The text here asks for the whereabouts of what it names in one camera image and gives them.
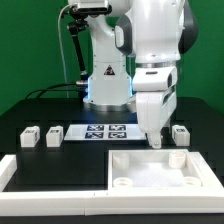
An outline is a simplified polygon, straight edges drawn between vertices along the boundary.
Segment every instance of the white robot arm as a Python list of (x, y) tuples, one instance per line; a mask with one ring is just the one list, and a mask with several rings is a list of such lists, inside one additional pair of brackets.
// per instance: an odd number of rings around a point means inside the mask
[[(73, 10), (81, 14), (100, 15), (88, 21), (97, 57), (86, 101), (100, 106), (110, 102), (109, 105), (116, 106), (127, 101), (133, 103), (134, 98), (140, 130), (147, 134), (153, 148), (161, 148), (161, 129), (169, 123), (176, 108), (176, 61), (180, 60), (179, 42), (184, 29), (186, 2), (188, 4), (188, 0), (69, 0)], [(110, 10), (113, 16), (120, 17), (115, 34), (106, 25), (105, 16), (101, 16)], [(187, 44), (188, 48), (195, 39)], [(122, 54), (111, 50), (114, 40)], [(132, 87), (137, 93), (129, 100), (129, 78), (121, 69), (125, 66), (121, 59), (123, 55), (136, 57)], [(119, 76), (103, 75), (110, 64)], [(119, 93), (114, 97), (110, 95), (113, 88)]]
[(138, 124), (153, 148), (161, 148), (161, 129), (176, 108), (183, 6), (183, 0), (134, 0), (115, 28), (117, 48), (136, 56)]

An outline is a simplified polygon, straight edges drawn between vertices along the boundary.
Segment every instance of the small white cube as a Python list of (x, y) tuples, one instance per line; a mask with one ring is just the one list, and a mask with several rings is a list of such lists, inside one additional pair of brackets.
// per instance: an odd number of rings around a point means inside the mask
[(38, 126), (27, 127), (20, 135), (21, 147), (35, 147), (40, 139), (40, 128)]
[(176, 146), (190, 146), (190, 133), (185, 126), (174, 125), (172, 127), (172, 138)]
[(46, 135), (47, 147), (60, 147), (63, 138), (63, 127), (51, 127)]

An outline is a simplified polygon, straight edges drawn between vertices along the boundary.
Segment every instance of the white block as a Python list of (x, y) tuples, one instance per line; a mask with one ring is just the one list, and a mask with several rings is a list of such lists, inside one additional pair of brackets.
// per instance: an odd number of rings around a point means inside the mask
[(0, 192), (4, 190), (17, 169), (16, 156), (6, 155), (0, 162)]
[(40, 139), (40, 128), (38, 126), (27, 127), (20, 135), (21, 147), (35, 147)]
[(60, 147), (63, 138), (63, 127), (51, 127), (46, 135), (47, 147)]
[(174, 125), (172, 127), (172, 138), (176, 146), (190, 146), (190, 133), (185, 126)]

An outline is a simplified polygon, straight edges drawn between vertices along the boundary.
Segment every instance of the cable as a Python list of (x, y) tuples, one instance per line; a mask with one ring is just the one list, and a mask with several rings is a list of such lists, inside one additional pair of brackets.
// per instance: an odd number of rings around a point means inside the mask
[(25, 99), (27, 100), (32, 94), (41, 92), (41, 91), (45, 91), (45, 93), (46, 93), (46, 92), (66, 92), (66, 91), (85, 92), (86, 90), (84, 88), (80, 88), (80, 89), (37, 89), (37, 90), (30, 92), (25, 97)]
[[(59, 88), (59, 87), (64, 87), (64, 86), (76, 86), (76, 83), (73, 82), (68, 82), (68, 83), (62, 83), (62, 84), (57, 84), (57, 85), (53, 85), (53, 86), (49, 86), (46, 89), (55, 89), (55, 88)], [(41, 93), (39, 93), (37, 95), (36, 98), (40, 98), (43, 94), (45, 94), (47, 92), (47, 90), (43, 90)]]
[(67, 70), (66, 70), (66, 64), (65, 64), (65, 55), (64, 55), (64, 47), (63, 47), (63, 43), (62, 43), (62, 36), (61, 36), (61, 26), (60, 26), (60, 21), (61, 21), (61, 17), (62, 14), (64, 13), (64, 11), (69, 8), (70, 5), (66, 5), (59, 14), (58, 17), (58, 38), (59, 38), (59, 44), (60, 44), (60, 51), (61, 51), (61, 58), (62, 58), (62, 66), (63, 66), (63, 74), (64, 74), (64, 80), (67, 83), (68, 82), (68, 78), (67, 78)]

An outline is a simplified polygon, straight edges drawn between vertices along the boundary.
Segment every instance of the white platform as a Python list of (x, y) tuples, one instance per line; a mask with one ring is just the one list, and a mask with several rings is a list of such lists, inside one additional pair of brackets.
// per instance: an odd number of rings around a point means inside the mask
[(123, 141), (145, 140), (137, 124), (89, 124), (70, 125), (65, 135), (66, 141)]
[[(112, 164), (116, 152), (109, 152), (108, 190), (2, 192), (0, 216), (224, 213), (223, 187), (199, 153), (184, 151), (186, 167), (172, 170), (167, 167), (172, 150), (123, 151), (129, 154), (129, 165), (116, 170)], [(16, 171), (15, 158), (7, 155), (0, 162), (1, 191)], [(121, 175), (133, 179), (133, 186), (115, 188), (113, 180)], [(182, 186), (185, 175), (199, 178), (202, 185)]]

